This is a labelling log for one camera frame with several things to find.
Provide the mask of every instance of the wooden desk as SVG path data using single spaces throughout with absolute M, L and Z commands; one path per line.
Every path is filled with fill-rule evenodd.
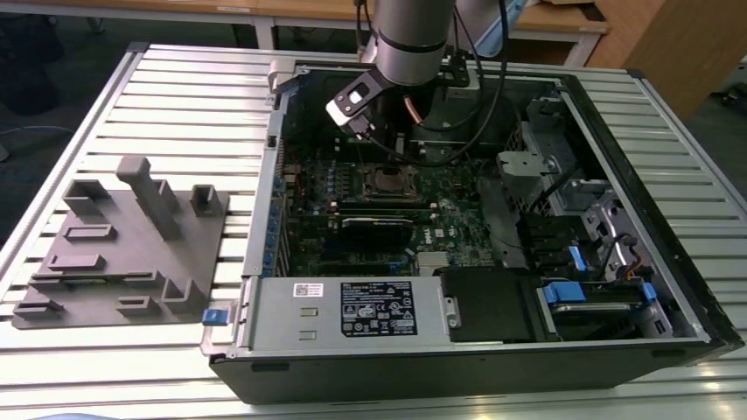
M 266 50 L 276 48 L 277 26 L 354 29 L 352 0 L 24 0 L 0 2 L 0 11 L 253 25 L 258 48 Z M 572 43 L 564 64 L 581 67 L 608 30 L 574 6 L 541 3 L 524 10 L 510 38 Z
M 368 3 L 370 16 L 376 2 Z M 352 0 L 256 0 L 256 14 L 289 18 L 338 19 L 354 21 Z M 540 3 L 528 7 L 516 23 L 516 29 L 558 32 L 607 33 L 607 22 L 588 20 L 574 6 Z
M 373 14 L 374 2 L 369 6 Z M 354 29 L 352 0 L 257 0 L 253 13 L 268 17 L 270 26 Z M 608 23 L 589 21 L 577 7 L 541 3 L 521 13 L 510 38 L 572 43 L 564 65 L 581 67 L 608 31 Z

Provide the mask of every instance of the blue tab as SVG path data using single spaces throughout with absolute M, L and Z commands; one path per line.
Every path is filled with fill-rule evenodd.
M 201 313 L 201 324 L 204 326 L 226 326 L 229 324 L 228 310 L 205 309 Z
M 545 294 L 545 301 L 548 304 L 553 304 L 557 302 L 557 294 L 554 289 L 552 288 L 552 284 L 541 288 L 542 293 Z
M 640 285 L 640 291 L 648 303 L 656 300 L 656 289 L 653 289 L 653 284 L 644 283 Z
M 578 282 L 552 282 L 541 289 L 548 304 L 585 302 L 585 295 Z
M 570 251 L 570 257 L 573 258 L 574 268 L 578 271 L 585 271 L 585 262 L 584 258 L 581 257 L 581 251 L 578 247 L 568 247 L 568 251 Z

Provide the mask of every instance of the metal bracket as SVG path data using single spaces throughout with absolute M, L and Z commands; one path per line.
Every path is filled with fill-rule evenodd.
M 273 59 L 266 72 L 266 87 L 273 94 L 277 87 L 294 77 L 294 59 Z

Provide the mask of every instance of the cable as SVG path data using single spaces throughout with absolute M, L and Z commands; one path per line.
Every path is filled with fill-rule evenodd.
M 453 6 L 453 13 L 452 13 L 452 18 L 453 18 L 453 51 L 452 51 L 452 54 L 456 54 L 458 52 L 458 20 L 456 19 L 457 11 L 458 11 L 458 9 L 456 9 L 456 6 Z
M 478 84 L 480 84 L 480 99 L 477 100 L 477 104 L 474 105 L 474 107 L 469 111 L 469 114 L 466 114 L 466 116 L 458 122 L 454 122 L 453 124 L 449 124 L 448 127 L 429 127 L 426 125 L 422 125 L 422 118 L 418 118 L 420 122 L 417 122 L 416 119 L 413 118 L 414 123 L 417 124 L 417 126 L 422 130 L 433 131 L 436 133 L 444 133 L 444 132 L 453 131 L 453 130 L 458 129 L 465 123 L 468 123 L 472 120 L 472 118 L 476 115 L 480 114 L 481 107 L 482 107 L 484 73 L 481 71 L 480 55 L 477 54 L 477 48 L 474 47 L 474 43 L 472 42 L 472 36 L 469 35 L 469 31 L 466 30 L 466 25 L 464 24 L 464 21 L 462 21 L 462 15 L 458 12 L 458 9 L 456 8 L 456 6 L 453 6 L 453 21 L 456 21 L 456 20 L 458 20 L 461 28 L 464 29 L 464 34 L 466 35 L 466 41 L 469 42 L 470 54 L 474 57 L 474 66 L 477 67 L 477 81 L 478 81 Z M 454 39 L 456 39 L 456 33 L 457 32 L 458 32 L 458 28 L 454 26 L 453 27 L 453 38 Z
M 408 94 L 405 95 L 405 108 L 406 113 L 412 117 L 412 121 L 414 121 L 414 124 L 418 125 L 422 122 L 422 117 L 420 116 L 420 114 L 417 114 L 416 106 L 413 105 L 412 98 Z
M 6 131 L 2 131 L 0 132 L 0 136 L 4 136 L 5 134 L 10 134 L 21 130 L 57 130 L 57 131 L 64 131 L 68 134 L 74 134 L 73 130 L 66 129 L 64 127 L 57 127 L 56 125 L 29 125 L 26 127 L 18 127 L 17 129 L 9 129 Z
M 360 61 L 360 2 L 354 7 L 354 55 Z
M 370 15 L 369 15 L 369 1 L 362 0 L 362 11 L 365 12 L 365 21 L 368 22 L 368 32 L 373 36 L 373 26 L 370 25 Z
M 394 150 L 390 150 L 382 143 L 378 142 L 378 140 L 376 138 L 373 138 L 373 136 L 368 137 L 368 140 L 385 153 L 388 153 L 390 156 L 393 156 L 394 158 L 397 158 L 398 160 L 401 160 L 406 164 L 410 164 L 410 165 L 414 165 L 414 166 L 422 166 L 425 168 L 434 168 L 434 167 L 438 167 L 438 166 L 448 165 L 454 159 L 457 159 L 464 154 L 464 152 L 474 145 L 474 143 L 477 143 L 477 140 L 481 137 L 481 133 L 484 132 L 485 128 L 488 127 L 488 123 L 490 122 L 490 119 L 492 119 L 492 114 L 494 113 L 494 107 L 496 107 L 496 104 L 498 103 L 498 98 L 502 96 L 502 87 L 505 86 L 505 72 L 506 72 L 506 69 L 508 69 L 508 54 L 505 53 L 505 50 L 508 48 L 508 42 L 509 42 L 509 28 L 508 28 L 508 21 L 509 20 L 508 20 L 508 16 L 506 16 L 505 0 L 498 0 L 498 4 L 500 4 L 500 19 L 505 23 L 505 24 L 501 25 L 502 58 L 500 60 L 498 88 L 494 91 L 494 95 L 492 97 L 492 103 L 489 104 L 488 114 L 485 115 L 485 119 L 481 123 L 480 128 L 477 129 L 477 132 L 474 133 L 474 136 L 470 138 L 470 140 L 466 142 L 466 144 L 446 159 L 444 159 L 438 162 L 424 162 L 424 161 L 413 160 L 409 157 L 406 157 L 405 155 L 402 155 L 401 153 L 396 152 Z
M 570 179 L 578 169 L 581 169 L 581 164 L 576 162 L 573 167 L 560 175 L 552 185 L 541 192 L 541 194 L 536 196 L 534 201 L 532 201 L 532 204 L 528 207 L 526 213 L 532 213 L 534 207 L 538 206 L 538 203 L 541 203 L 542 200 L 546 200 L 549 194 L 552 194 L 556 189 L 560 188 L 565 182 L 568 182 L 568 179 Z
M 607 264 L 609 263 L 609 258 L 612 258 L 612 252 L 615 250 L 615 245 L 617 242 L 621 241 L 625 237 L 632 238 L 633 236 L 627 232 L 620 232 L 613 238 L 611 238 L 611 244 L 604 252 L 604 256 L 601 257 L 601 265 L 599 266 L 599 274 L 596 275 L 594 281 L 596 283 L 600 282 L 604 278 L 604 272 L 607 271 Z
M 624 279 L 624 280 L 627 280 L 631 277 L 632 272 L 635 270 L 637 270 L 640 268 L 640 266 L 643 265 L 643 257 L 640 256 L 639 251 L 636 251 L 632 246 L 628 247 L 628 251 L 632 254 L 632 256 L 635 256 L 635 262 L 629 265 L 629 267 L 621 273 L 620 279 Z

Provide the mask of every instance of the black cable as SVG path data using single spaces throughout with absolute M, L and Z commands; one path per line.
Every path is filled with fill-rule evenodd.
M 360 2 L 354 7 L 354 55 L 360 57 Z
M 568 179 L 570 179 L 570 177 L 574 175 L 578 169 L 581 169 L 581 165 L 578 162 L 576 162 L 573 167 L 568 171 L 560 174 L 560 177 L 557 177 L 552 185 L 541 192 L 541 194 L 536 196 L 534 201 L 532 201 L 532 204 L 528 207 L 526 213 L 532 213 L 532 210 L 534 210 L 534 207 L 538 206 L 538 203 L 541 203 L 542 200 L 546 200 L 549 194 L 552 194 L 556 191 L 556 189 L 560 188 L 565 182 L 568 182 Z
M 373 36 L 373 26 L 370 25 L 370 15 L 369 15 L 369 1 L 362 0 L 362 11 L 365 12 L 365 21 L 368 22 L 368 31 L 370 36 Z
M 474 57 L 474 66 L 477 67 L 477 82 L 480 84 L 480 99 L 477 100 L 477 104 L 474 105 L 474 107 L 472 108 L 472 110 L 469 111 L 469 114 L 466 114 L 466 116 L 458 121 L 454 122 L 453 124 L 449 124 L 448 127 L 430 127 L 424 125 L 421 122 L 417 124 L 417 127 L 420 127 L 422 130 L 425 131 L 433 131 L 436 133 L 444 133 L 448 131 L 453 131 L 456 129 L 458 129 L 465 123 L 468 123 L 474 116 L 477 116 L 481 112 L 481 108 L 484 105 L 484 73 L 481 71 L 481 61 L 480 61 L 480 55 L 477 54 L 477 48 L 474 47 L 474 43 L 472 42 L 472 35 L 469 35 L 469 31 L 466 30 L 466 25 L 464 24 L 462 21 L 462 15 L 458 12 L 458 9 L 456 8 L 456 6 L 453 6 L 453 20 L 458 20 L 460 22 L 460 26 L 464 29 L 464 34 L 466 35 L 466 42 L 469 42 L 469 49 L 470 49 L 470 55 Z M 454 53 L 456 51 L 458 51 L 458 41 L 456 40 L 456 33 L 458 33 L 458 27 L 454 25 L 453 26 L 453 39 L 454 39 Z
M 481 137 L 481 133 L 484 132 L 485 128 L 488 127 L 488 124 L 489 124 L 490 119 L 492 119 L 492 114 L 494 113 L 494 107 L 496 107 L 496 104 L 498 103 L 498 98 L 502 96 L 502 87 L 505 86 L 505 72 L 506 72 L 508 64 L 509 64 L 508 63 L 508 54 L 505 52 L 505 50 L 508 48 L 508 42 L 509 42 L 509 27 L 508 27 L 508 21 L 509 20 L 508 20 L 508 16 L 506 16 L 508 13 L 506 13 L 506 9 L 505 9 L 505 0 L 498 0 L 498 4 L 500 4 L 500 19 L 502 21 L 502 25 L 501 25 L 502 58 L 500 60 L 498 88 L 494 91 L 494 95 L 492 97 L 492 103 L 489 104 L 488 114 L 485 115 L 485 119 L 481 123 L 480 128 L 477 129 L 477 132 L 474 133 L 474 136 L 470 138 L 470 140 L 466 142 L 466 144 L 446 159 L 444 159 L 438 162 L 424 162 L 424 161 L 413 160 L 409 157 L 406 157 L 405 155 L 402 155 L 401 153 L 389 149 L 382 143 L 378 142 L 378 140 L 376 140 L 376 138 L 373 138 L 373 136 L 368 137 L 368 140 L 385 153 L 388 153 L 390 156 L 393 156 L 394 158 L 397 158 L 398 160 L 401 160 L 406 164 L 410 164 L 410 165 L 414 165 L 414 166 L 422 166 L 422 167 L 426 167 L 426 168 L 434 168 L 434 167 L 438 167 L 438 166 L 448 165 L 454 159 L 457 159 L 464 154 L 464 152 L 474 145 L 474 143 L 477 143 L 477 140 Z
M 600 282 L 604 279 L 604 273 L 607 272 L 607 264 L 609 263 L 609 258 L 612 258 L 612 252 L 615 251 L 615 245 L 617 242 L 621 241 L 625 237 L 632 238 L 632 235 L 627 232 L 620 232 L 611 238 L 611 244 L 604 252 L 604 256 L 601 257 L 601 265 L 599 266 L 599 274 L 596 275 L 594 281 Z
M 628 252 L 632 256 L 635 256 L 635 261 L 628 266 L 628 268 L 621 272 L 620 280 L 627 279 L 628 275 L 632 274 L 632 272 L 637 270 L 643 265 L 643 257 L 640 256 L 639 251 L 636 251 L 632 246 L 628 246 Z
M 453 13 L 452 13 L 452 19 L 453 19 L 453 51 L 452 54 L 456 55 L 456 53 L 458 52 L 458 20 L 456 19 L 456 13 L 458 12 L 458 9 L 456 9 L 456 6 L 453 6 Z

